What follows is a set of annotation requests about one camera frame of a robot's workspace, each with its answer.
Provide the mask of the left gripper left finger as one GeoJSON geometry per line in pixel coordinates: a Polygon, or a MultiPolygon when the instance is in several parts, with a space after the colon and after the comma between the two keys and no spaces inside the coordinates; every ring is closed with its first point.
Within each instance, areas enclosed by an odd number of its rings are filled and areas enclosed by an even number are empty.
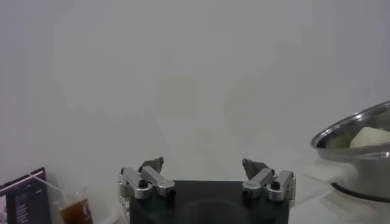
{"type": "Polygon", "coordinates": [[[134,196],[139,200],[147,200],[152,194],[164,198],[172,198],[176,194],[173,180],[161,174],[164,158],[158,157],[144,161],[137,169],[123,167],[118,174],[118,195],[123,198],[134,196]]]}

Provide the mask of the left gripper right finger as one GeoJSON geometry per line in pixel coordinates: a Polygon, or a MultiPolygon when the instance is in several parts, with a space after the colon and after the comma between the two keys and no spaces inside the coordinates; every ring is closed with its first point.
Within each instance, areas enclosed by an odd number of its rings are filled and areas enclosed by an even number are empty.
{"type": "Polygon", "coordinates": [[[244,198],[256,199],[265,193],[270,201],[295,202],[296,176],[293,172],[283,170],[276,173],[265,163],[246,158],[242,160],[242,165],[248,178],[242,183],[244,198]]]}

